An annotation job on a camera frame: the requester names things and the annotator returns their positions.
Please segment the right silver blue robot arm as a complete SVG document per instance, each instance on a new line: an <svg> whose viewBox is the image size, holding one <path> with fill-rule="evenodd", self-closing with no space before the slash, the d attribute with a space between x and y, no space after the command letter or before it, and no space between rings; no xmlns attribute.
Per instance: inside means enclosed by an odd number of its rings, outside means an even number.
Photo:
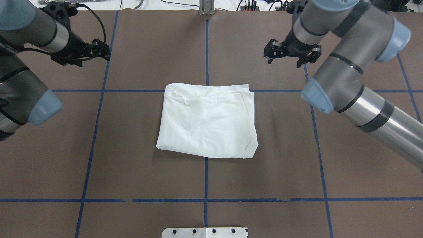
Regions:
<svg viewBox="0 0 423 238"><path fill-rule="evenodd" d="M367 0L293 0L287 12L292 28L283 42L271 39L264 47L268 63L283 57L298 58L298 68L315 63L319 42L328 33L339 37L301 98L324 114L340 113L421 171L422 124L360 82L373 62L397 56L411 38L410 29Z"/></svg>

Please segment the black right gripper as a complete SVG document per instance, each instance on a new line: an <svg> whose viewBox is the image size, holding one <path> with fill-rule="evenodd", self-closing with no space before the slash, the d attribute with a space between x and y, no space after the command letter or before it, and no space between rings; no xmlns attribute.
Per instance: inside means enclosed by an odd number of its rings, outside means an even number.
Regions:
<svg viewBox="0 0 423 238"><path fill-rule="evenodd" d="M283 57L297 58L297 68L307 63L315 63L321 56L320 45L308 45L299 41L292 31L283 42L270 39L263 50L263 57L271 64L274 59Z"/></svg>

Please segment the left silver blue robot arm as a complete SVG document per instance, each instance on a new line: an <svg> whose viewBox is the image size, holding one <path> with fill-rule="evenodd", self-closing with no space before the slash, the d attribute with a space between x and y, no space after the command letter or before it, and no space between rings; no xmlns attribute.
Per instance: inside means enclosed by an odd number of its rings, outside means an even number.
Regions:
<svg viewBox="0 0 423 238"><path fill-rule="evenodd" d="M59 65L83 66L84 61L109 61L105 26L103 40L85 42L71 29L70 18L78 8L94 11L79 2L50 1L38 8L29 0L1 1L0 137L5 141L27 123L41 125L62 109L62 102L18 57L38 52Z"/></svg>

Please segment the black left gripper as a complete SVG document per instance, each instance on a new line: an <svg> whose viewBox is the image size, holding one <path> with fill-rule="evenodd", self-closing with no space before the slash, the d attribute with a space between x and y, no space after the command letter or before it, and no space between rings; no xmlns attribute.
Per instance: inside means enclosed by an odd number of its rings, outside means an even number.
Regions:
<svg viewBox="0 0 423 238"><path fill-rule="evenodd" d="M78 14L78 8L87 9L98 20L103 40L94 39L91 43L87 43L71 30L70 18ZM90 7L78 2L50 2L40 10L56 22L54 37L40 47L53 61L62 66L71 64L78 67L82 67L84 61L95 58L110 61L111 52L110 46L106 44L105 26Z"/></svg>

